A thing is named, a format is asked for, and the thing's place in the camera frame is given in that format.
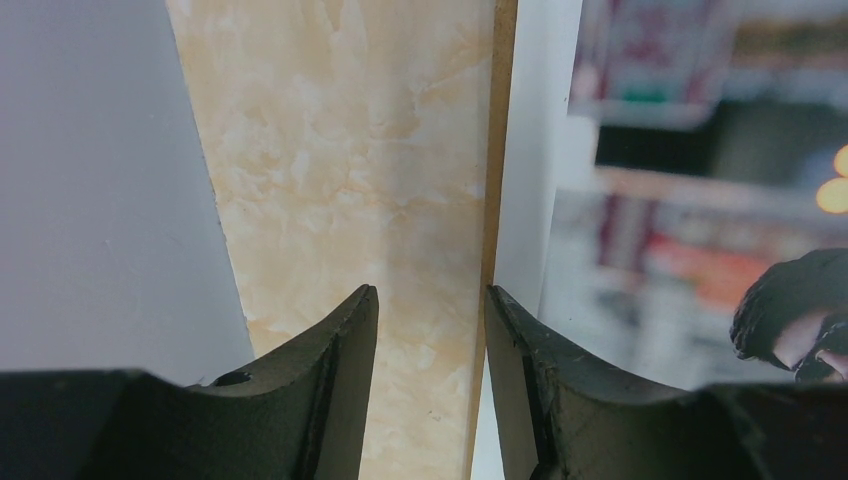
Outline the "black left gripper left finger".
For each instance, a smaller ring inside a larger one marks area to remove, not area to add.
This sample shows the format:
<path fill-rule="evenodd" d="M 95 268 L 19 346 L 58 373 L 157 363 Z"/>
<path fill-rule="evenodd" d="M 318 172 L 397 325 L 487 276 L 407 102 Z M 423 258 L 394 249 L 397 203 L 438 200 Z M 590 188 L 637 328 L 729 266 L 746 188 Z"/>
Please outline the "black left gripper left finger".
<path fill-rule="evenodd" d="M 355 479 L 375 287 L 209 385 L 142 370 L 5 372 L 5 479 Z"/>

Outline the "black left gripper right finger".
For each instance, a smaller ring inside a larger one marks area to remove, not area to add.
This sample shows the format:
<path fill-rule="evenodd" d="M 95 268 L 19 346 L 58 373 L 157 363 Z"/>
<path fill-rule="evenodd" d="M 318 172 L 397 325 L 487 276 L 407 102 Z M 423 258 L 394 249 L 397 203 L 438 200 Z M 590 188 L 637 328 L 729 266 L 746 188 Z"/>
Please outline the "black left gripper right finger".
<path fill-rule="evenodd" d="M 624 371 L 485 294 L 509 479 L 843 479 L 847 389 L 732 383 L 679 390 Z"/>

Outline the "printed colour photo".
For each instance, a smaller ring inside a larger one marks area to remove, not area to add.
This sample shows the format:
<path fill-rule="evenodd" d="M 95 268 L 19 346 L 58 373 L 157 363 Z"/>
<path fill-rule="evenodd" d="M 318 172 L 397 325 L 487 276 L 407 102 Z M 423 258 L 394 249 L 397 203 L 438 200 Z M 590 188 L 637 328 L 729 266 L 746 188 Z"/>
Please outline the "printed colour photo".
<path fill-rule="evenodd" d="M 487 289 L 679 390 L 847 389 L 846 3 L 516 2 Z"/>

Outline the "brown cardboard backing board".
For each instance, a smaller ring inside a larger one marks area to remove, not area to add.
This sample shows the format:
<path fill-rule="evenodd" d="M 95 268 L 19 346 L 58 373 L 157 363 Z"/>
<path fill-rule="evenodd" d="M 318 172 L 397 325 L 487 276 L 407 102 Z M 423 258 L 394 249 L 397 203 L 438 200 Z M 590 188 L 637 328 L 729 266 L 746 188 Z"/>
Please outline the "brown cardboard backing board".
<path fill-rule="evenodd" d="M 463 472 L 466 479 L 473 477 L 473 460 L 479 444 L 479 415 L 485 392 L 484 376 L 487 368 L 484 303 L 486 289 L 493 283 L 495 275 L 517 13 L 516 1 L 494 2 L 478 321 Z"/>

